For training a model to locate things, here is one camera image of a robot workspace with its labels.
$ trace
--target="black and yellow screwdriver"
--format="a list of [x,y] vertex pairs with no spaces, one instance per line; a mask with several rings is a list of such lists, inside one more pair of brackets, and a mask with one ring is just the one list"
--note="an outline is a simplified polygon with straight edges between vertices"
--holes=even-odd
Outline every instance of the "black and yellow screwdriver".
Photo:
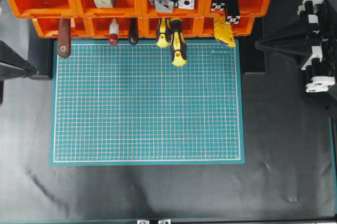
[[187,62],[187,45],[182,25],[183,21],[180,18],[171,19],[171,61],[178,67],[184,66]]
[[156,31],[157,46],[164,48],[169,46],[171,40],[170,20],[161,18]]

